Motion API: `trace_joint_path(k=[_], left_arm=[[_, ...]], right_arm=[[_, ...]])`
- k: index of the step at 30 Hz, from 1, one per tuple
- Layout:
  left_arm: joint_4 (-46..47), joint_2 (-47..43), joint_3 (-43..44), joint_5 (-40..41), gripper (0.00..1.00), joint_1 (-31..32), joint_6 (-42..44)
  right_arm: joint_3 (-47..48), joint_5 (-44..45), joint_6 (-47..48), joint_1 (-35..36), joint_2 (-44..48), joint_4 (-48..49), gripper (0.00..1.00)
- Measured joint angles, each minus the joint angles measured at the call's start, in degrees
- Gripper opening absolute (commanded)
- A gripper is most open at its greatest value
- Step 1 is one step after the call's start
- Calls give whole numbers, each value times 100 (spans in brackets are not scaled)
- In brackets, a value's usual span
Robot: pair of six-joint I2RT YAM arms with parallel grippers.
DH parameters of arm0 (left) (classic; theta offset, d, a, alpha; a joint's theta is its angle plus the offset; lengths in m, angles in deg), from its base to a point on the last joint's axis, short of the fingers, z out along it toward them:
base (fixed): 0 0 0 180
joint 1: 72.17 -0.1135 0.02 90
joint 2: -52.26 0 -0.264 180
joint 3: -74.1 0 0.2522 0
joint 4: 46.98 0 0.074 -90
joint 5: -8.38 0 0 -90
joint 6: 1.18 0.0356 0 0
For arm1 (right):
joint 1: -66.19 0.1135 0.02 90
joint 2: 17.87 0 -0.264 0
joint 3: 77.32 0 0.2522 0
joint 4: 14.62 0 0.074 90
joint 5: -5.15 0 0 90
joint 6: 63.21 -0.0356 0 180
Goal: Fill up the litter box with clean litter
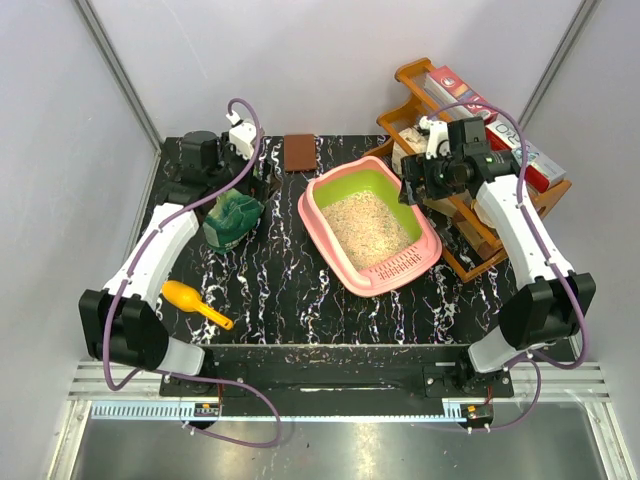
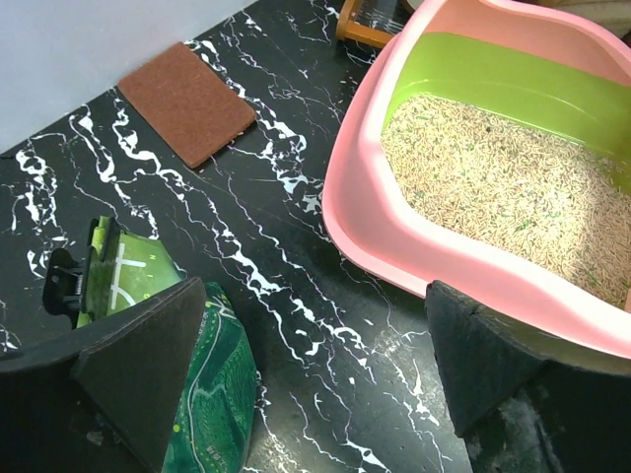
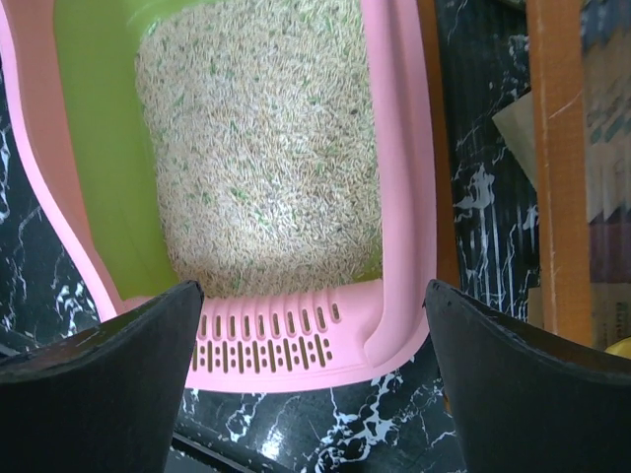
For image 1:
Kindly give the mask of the green cat litter bag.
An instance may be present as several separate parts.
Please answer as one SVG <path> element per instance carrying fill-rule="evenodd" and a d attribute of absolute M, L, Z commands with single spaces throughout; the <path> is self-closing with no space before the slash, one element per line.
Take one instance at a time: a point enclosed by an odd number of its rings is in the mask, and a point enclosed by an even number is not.
<path fill-rule="evenodd" d="M 219 254 L 233 250 L 258 224 L 263 211 L 264 204 L 252 196 L 236 189 L 223 193 L 202 225 L 207 244 Z"/>

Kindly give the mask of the pink green litter box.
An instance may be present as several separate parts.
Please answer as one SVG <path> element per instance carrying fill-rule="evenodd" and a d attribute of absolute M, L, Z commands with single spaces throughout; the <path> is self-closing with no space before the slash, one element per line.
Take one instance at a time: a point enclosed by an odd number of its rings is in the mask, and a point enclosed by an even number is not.
<path fill-rule="evenodd" d="M 360 297 L 398 289 L 433 267 L 442 243 L 401 182 L 366 156 L 311 180 L 298 201 L 303 225 L 340 282 Z"/>

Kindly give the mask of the yellow plastic litter scoop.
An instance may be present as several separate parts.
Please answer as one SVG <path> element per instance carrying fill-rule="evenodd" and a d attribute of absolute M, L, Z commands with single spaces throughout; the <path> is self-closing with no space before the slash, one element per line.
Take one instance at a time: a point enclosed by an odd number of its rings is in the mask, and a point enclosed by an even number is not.
<path fill-rule="evenodd" d="M 177 309 L 186 313 L 199 313 L 205 319 L 224 330 L 231 330 L 234 322 L 206 304 L 200 293 L 194 288 L 176 280 L 166 281 L 161 293 Z"/>

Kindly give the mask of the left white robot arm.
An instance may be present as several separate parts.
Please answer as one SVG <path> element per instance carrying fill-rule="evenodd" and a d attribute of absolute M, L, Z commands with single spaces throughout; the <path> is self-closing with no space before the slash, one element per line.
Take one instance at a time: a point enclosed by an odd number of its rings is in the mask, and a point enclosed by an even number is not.
<path fill-rule="evenodd" d="M 86 290 L 79 300 L 92 358 L 182 374 L 182 384 L 195 395 L 213 390 L 217 373 L 205 364 L 204 350 L 170 336 L 156 301 L 198 231 L 213 251 L 227 253 L 257 225 L 275 188 L 271 165 L 256 164 L 258 139 L 248 121 L 221 135 L 194 131 L 178 138 L 177 176 L 166 185 L 146 231 L 105 286 Z"/>

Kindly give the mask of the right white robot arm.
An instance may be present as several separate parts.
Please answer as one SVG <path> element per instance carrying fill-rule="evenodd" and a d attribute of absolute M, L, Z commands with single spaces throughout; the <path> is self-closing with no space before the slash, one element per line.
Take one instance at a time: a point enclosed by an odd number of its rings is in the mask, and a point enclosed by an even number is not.
<path fill-rule="evenodd" d="M 424 117 L 419 128 L 427 149 L 402 159 L 399 201 L 416 205 L 469 193 L 497 231 L 516 279 L 497 326 L 466 348 L 450 376 L 457 390 L 476 396 L 515 363 L 541 357 L 545 345 L 585 336 L 596 285 L 558 251 L 527 193 L 525 161 L 492 150 L 481 118 Z"/>

